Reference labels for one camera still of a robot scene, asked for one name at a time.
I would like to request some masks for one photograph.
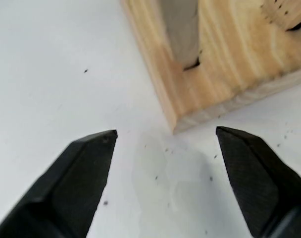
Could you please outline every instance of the white surface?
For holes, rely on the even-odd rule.
[[[0,221],[69,142],[116,128],[89,238],[248,238],[217,125],[301,175],[301,85],[172,136],[118,0],[0,0]]]

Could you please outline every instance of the plywood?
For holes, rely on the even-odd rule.
[[[174,132],[301,83],[301,30],[270,24],[263,0],[200,0],[200,66],[174,60],[151,0],[123,0]]]

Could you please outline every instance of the drilled hole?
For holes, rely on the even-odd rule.
[[[297,26],[290,28],[287,31],[298,31],[300,29],[301,29],[301,22]]]
[[[190,66],[190,67],[187,67],[187,68],[185,68],[185,69],[184,69],[184,71],[187,71],[187,70],[193,69],[193,68],[195,68],[195,67],[197,67],[197,66],[199,66],[199,65],[200,65],[200,61],[199,61],[199,57],[198,57],[198,59],[197,59],[197,62],[196,62],[194,65],[192,65],[192,66]]]

